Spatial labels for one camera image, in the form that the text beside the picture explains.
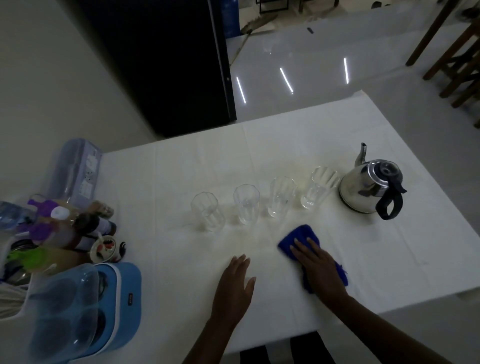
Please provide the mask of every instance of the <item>white tablecloth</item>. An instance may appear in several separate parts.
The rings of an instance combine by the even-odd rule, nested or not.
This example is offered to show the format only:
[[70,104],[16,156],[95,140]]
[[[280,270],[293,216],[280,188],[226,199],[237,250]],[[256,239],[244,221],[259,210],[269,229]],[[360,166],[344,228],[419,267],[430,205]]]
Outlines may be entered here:
[[[297,201],[284,221],[267,215],[274,177],[293,178],[300,192],[319,165],[343,175],[353,168],[361,142],[367,159],[391,160],[403,172],[408,192],[397,218],[353,212],[337,191],[317,211]],[[233,191],[243,183],[257,186],[262,197],[261,217],[251,227],[239,223],[233,206]],[[202,191],[212,192],[226,214],[218,233],[193,219],[190,202]],[[374,312],[480,286],[478,235],[364,93],[107,153],[96,196],[116,208],[126,261],[143,275],[137,334],[98,362],[179,363],[209,316],[221,272],[242,253],[252,258],[247,275],[257,282],[227,352],[336,322],[301,287],[299,266],[276,247],[300,224],[312,226],[346,269],[349,293]]]

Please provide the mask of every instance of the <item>black refrigerator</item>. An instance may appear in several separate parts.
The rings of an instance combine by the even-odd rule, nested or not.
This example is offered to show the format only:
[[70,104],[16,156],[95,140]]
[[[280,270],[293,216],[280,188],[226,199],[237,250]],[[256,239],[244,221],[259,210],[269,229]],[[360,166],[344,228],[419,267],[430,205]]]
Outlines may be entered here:
[[71,0],[72,14],[153,130],[236,120],[220,0]]

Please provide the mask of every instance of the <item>white cap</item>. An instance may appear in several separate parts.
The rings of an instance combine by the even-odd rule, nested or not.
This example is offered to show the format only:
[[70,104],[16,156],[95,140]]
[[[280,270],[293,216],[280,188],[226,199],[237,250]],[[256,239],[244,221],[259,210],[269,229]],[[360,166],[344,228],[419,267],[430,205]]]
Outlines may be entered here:
[[68,216],[70,216],[70,210],[62,206],[57,206],[50,213],[50,217],[56,220],[66,220]]

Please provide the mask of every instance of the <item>wall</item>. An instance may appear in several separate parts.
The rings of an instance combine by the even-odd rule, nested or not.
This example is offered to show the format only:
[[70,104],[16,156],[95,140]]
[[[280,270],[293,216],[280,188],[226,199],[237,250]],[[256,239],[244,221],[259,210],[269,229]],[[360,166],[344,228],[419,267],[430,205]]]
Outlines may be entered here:
[[71,138],[113,151],[156,140],[54,0],[0,0],[0,200],[48,185]]

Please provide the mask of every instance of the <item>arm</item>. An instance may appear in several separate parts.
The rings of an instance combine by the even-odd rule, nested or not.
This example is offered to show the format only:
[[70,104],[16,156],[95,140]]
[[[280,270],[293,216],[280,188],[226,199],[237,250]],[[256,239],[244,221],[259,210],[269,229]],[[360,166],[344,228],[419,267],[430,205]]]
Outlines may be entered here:
[[331,255],[307,241],[314,253],[295,240],[292,253],[307,270],[307,277],[320,300],[370,349],[383,364],[451,364],[444,357],[389,324],[354,298],[343,286]]
[[219,363],[230,336],[247,312],[255,277],[243,286],[250,258],[233,257],[222,274],[213,300],[212,314],[183,364]]

